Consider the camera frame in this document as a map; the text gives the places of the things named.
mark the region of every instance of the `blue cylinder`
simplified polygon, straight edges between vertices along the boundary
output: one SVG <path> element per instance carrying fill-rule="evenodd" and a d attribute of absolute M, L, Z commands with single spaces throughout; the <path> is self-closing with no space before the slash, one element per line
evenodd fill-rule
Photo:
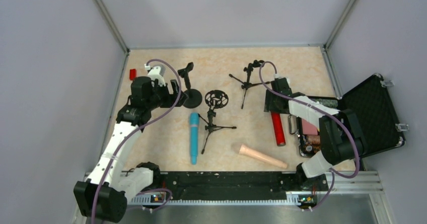
<path fill-rule="evenodd" d="M 197 154 L 198 154 L 198 131 L 199 131 L 199 114 L 197 112 L 192 112 L 190 114 L 190 157 L 191 164 L 195 165 L 197 163 Z"/>

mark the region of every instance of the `round black base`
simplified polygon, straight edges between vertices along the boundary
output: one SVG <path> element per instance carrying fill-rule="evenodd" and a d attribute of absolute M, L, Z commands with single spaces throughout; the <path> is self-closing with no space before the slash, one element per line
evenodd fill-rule
<path fill-rule="evenodd" d="M 201 96 L 200 91 L 196 89 L 190 89 L 184 93 L 188 96 L 187 100 L 184 102 L 184 107 L 192 109 L 198 107 L 201 104 L 203 97 Z"/>

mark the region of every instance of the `beige tabletop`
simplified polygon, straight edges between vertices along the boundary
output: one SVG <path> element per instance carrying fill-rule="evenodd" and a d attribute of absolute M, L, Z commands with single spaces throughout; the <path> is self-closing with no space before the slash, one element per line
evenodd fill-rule
<path fill-rule="evenodd" d="M 291 80 L 293 92 L 314 96 L 333 96 L 331 82 L 319 47 L 275 47 L 275 48 L 199 48 L 199 49 L 153 49 L 132 50 L 126 66 L 125 75 L 115 108 L 115 115 L 123 107 L 130 95 L 129 70 L 135 68 L 137 76 L 146 76 L 144 64 L 159 58 L 170 63 L 175 69 L 184 68 L 194 62 L 190 72 L 193 88 L 204 96 L 210 90 L 222 90 L 230 101 L 222 109 L 217 109 L 216 125 L 237 126 L 237 129 L 223 129 L 209 137 L 204 155 L 200 154 L 207 131 L 200 121 L 199 155 L 197 164 L 190 163 L 189 115 L 198 112 L 206 117 L 208 106 L 203 102 L 195 109 L 175 108 L 166 117 L 145 128 L 142 136 L 134 144 L 126 162 L 125 169 L 135 167 L 141 162 L 153 162 L 162 171 L 280 171 L 278 167 L 262 163 L 247 156 L 240 156 L 232 149 L 234 143 L 244 143 L 264 154 L 288 163 L 284 171 L 294 171 L 297 164 L 306 161 L 298 153 L 297 137 L 288 132 L 287 115 L 282 115 L 286 146 L 277 147 L 269 113 L 264 112 L 264 86 L 248 90 L 244 109 L 240 109 L 243 89 L 240 83 L 229 77 L 233 74 L 246 79 L 243 68 L 255 59 L 270 60 L 275 63 L 279 74 Z M 263 68 L 265 81 L 273 79 L 270 65 Z M 167 82 L 174 79 L 166 70 Z M 252 83 L 258 83 L 258 69 L 252 74 Z M 152 119 L 166 109 L 156 109 Z M 337 170 L 354 170 L 354 163 L 346 161 Z"/>

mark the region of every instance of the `small red block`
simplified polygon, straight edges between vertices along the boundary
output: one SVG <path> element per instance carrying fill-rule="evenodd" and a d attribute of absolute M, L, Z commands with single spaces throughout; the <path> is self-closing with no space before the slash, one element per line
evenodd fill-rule
<path fill-rule="evenodd" d="M 136 77 L 136 69 L 131 69 L 129 72 L 129 79 L 131 81 L 133 81 L 133 79 L 135 79 L 135 77 Z"/>

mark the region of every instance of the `red object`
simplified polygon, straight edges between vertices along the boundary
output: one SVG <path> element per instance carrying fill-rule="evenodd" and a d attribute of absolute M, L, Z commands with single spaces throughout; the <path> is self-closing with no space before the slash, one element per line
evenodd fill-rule
<path fill-rule="evenodd" d="M 129 79 L 133 81 L 136 78 L 136 69 L 131 69 L 129 72 Z"/>
<path fill-rule="evenodd" d="M 286 141 L 284 139 L 283 126 L 281 124 L 280 114 L 272 112 L 271 119 L 273 120 L 274 135 L 276 135 L 277 146 L 285 146 Z"/>

